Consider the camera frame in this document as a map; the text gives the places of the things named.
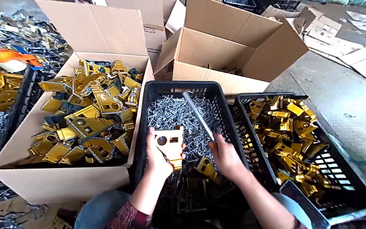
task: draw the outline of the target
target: person's right hand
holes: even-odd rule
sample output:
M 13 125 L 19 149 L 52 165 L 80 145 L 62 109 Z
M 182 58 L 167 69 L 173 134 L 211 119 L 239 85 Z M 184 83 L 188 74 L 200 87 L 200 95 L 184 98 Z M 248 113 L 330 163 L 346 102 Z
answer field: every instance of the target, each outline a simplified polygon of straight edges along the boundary
M 209 143 L 211 152 L 214 155 L 214 161 L 221 173 L 236 183 L 246 173 L 247 169 L 231 143 L 224 141 L 221 134 L 214 133 L 214 139 L 216 142 Z

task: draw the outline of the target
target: sleeve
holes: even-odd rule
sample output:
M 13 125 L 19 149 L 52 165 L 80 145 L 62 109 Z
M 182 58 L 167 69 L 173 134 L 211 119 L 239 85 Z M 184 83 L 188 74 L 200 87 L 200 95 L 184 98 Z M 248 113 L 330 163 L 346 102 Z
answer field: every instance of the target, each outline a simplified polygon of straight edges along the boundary
M 294 218 L 294 229 L 308 229 L 296 217 Z
M 127 202 L 112 218 L 107 229 L 146 229 L 152 221 L 152 216 L 148 216 Z

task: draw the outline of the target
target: open cardboard box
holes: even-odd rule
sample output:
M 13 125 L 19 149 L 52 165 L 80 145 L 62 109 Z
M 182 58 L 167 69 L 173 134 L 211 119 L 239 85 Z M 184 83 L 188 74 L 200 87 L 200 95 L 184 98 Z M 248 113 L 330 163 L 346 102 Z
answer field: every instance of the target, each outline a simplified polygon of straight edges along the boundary
M 163 80 L 216 81 L 225 95 L 262 92 L 308 50 L 284 18 L 277 22 L 212 0 L 189 0 L 185 27 L 163 43 L 154 73 Z M 208 64 L 237 67 L 244 77 Z M 164 67 L 166 74 L 160 72 Z
M 145 82 L 153 80 L 145 47 L 139 10 L 101 7 L 88 4 L 37 0 L 51 22 L 74 49 L 58 76 L 74 76 L 79 60 L 120 60 L 127 67 L 144 72 Z M 41 132 L 41 110 L 51 92 L 45 92 L 0 152 L 0 180 L 31 204 L 89 200 L 96 194 L 129 182 L 127 167 L 133 162 L 141 109 L 126 165 L 117 167 L 6 169 L 29 156 L 31 136 Z

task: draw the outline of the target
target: metal rod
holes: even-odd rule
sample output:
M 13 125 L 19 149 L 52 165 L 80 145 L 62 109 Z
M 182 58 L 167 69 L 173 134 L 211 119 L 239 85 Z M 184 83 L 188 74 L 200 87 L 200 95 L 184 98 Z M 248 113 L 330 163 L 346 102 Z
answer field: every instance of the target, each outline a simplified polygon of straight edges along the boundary
M 207 126 L 206 122 L 204 122 L 204 119 L 201 117 L 200 112 L 198 111 L 198 109 L 194 105 L 193 100 L 191 99 L 190 93 L 193 94 L 193 92 L 191 92 L 191 91 L 185 91 L 185 92 L 183 92 L 183 96 L 187 100 L 187 103 L 189 104 L 190 108 L 193 110 L 194 115 L 200 121 L 201 126 L 206 131 L 208 137 L 211 139 L 211 141 L 214 141 L 213 133 L 211 132 L 210 128 Z

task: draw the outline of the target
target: hand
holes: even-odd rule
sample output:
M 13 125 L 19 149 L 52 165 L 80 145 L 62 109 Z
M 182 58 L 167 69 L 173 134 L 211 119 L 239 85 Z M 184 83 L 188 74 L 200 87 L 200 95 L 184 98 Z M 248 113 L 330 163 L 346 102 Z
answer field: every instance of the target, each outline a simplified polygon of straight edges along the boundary
M 167 162 L 163 156 L 163 153 L 156 147 L 155 141 L 155 129 L 149 128 L 149 133 L 146 136 L 146 153 L 148 155 L 148 168 L 147 172 L 154 174 L 157 177 L 166 180 L 173 172 L 172 165 Z M 186 158 L 186 154 L 182 153 L 182 158 Z
M 224 141 L 221 134 L 214 133 L 214 139 L 216 142 L 209 143 L 211 152 L 214 155 L 214 161 L 221 173 L 236 183 L 247 172 L 247 169 L 231 143 Z

